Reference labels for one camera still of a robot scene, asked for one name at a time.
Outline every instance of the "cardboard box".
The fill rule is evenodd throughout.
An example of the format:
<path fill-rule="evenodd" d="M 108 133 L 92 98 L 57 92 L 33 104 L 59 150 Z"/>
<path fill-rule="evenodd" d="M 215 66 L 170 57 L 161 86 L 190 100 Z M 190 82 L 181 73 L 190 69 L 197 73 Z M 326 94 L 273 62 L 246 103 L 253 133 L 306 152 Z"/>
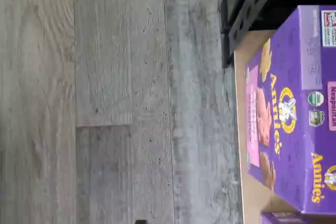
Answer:
<path fill-rule="evenodd" d="M 246 66 L 248 172 L 336 215 L 336 6 L 299 6 Z"/>
<path fill-rule="evenodd" d="M 260 224 L 313 224 L 306 216 L 292 212 L 264 212 Z"/>
<path fill-rule="evenodd" d="M 290 204 L 247 173 L 246 162 L 246 111 L 245 111 L 245 69 L 247 62 L 265 44 L 275 31 L 250 31 L 235 50 L 235 80 L 244 224 L 260 224 L 261 212 L 295 212 Z M 314 223 L 335 224 L 329 216 L 309 216 Z"/>

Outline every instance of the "black shelf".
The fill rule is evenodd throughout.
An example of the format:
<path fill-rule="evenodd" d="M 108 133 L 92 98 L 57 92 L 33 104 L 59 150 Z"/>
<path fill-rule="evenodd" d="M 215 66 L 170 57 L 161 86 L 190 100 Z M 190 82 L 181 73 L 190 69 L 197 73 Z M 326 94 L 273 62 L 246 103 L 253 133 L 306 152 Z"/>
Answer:
<path fill-rule="evenodd" d="M 235 0 L 236 3 L 231 1 L 233 0 L 223 0 L 220 7 L 223 67 L 233 62 L 234 50 L 249 30 L 277 29 L 297 5 L 336 4 L 336 0 Z M 230 6 L 236 6 L 238 10 L 230 13 Z"/>

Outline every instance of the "floor plank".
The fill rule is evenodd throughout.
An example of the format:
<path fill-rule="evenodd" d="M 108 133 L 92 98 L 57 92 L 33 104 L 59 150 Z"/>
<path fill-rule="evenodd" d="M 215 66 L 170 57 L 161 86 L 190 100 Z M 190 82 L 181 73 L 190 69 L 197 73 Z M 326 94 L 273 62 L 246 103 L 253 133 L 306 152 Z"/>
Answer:
<path fill-rule="evenodd" d="M 129 126 L 77 129 L 77 215 L 82 223 L 131 223 Z"/>
<path fill-rule="evenodd" d="M 73 0 L 0 0 L 0 223 L 76 223 Z"/>
<path fill-rule="evenodd" d="M 173 224 L 164 0 L 130 0 L 133 221 Z"/>
<path fill-rule="evenodd" d="M 219 0 L 165 0 L 176 224 L 242 223 L 234 72 Z"/>
<path fill-rule="evenodd" d="M 132 122 L 128 0 L 75 0 L 78 126 Z"/>

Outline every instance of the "bunny logo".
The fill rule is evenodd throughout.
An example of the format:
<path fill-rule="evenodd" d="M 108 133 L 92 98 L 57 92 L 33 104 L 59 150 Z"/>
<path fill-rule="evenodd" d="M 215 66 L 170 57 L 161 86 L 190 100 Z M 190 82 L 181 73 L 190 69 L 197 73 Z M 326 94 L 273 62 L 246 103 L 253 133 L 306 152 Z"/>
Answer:
<path fill-rule="evenodd" d="M 289 102 L 279 102 L 279 119 L 280 121 L 286 123 L 289 118 L 296 120 L 296 112 L 294 111 L 295 98 L 289 99 Z"/>
<path fill-rule="evenodd" d="M 284 88 L 279 99 L 279 120 L 283 130 L 288 134 L 293 132 L 297 121 L 295 104 L 293 92 L 289 88 Z"/>
<path fill-rule="evenodd" d="M 336 191 L 336 165 L 330 167 L 324 174 L 324 183 L 331 189 Z"/>

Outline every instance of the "annie's logo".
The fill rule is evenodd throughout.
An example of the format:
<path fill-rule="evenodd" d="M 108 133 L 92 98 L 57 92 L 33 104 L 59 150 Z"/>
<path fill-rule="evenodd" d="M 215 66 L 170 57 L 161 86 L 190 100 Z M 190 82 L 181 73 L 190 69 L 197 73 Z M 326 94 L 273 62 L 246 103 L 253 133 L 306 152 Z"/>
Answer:
<path fill-rule="evenodd" d="M 271 91 L 272 91 L 272 110 L 273 110 L 273 122 L 274 122 L 274 150 L 277 154 L 280 154 L 282 142 L 280 140 L 279 130 L 282 128 L 287 134 L 294 131 L 296 125 L 296 105 L 293 92 L 290 88 L 285 87 L 277 100 L 277 91 L 275 83 L 277 81 L 276 75 L 271 73 Z"/>
<path fill-rule="evenodd" d="M 325 184 L 329 189 L 336 191 L 336 165 L 331 166 L 327 170 L 327 172 L 324 174 L 324 180 L 323 180 L 322 178 L 323 156 L 316 153 L 311 153 L 311 157 L 314 168 L 314 180 L 313 180 L 311 201 L 313 203 L 319 203 L 322 199 L 324 199 L 324 195 L 322 195 L 322 189 L 325 188 Z"/>

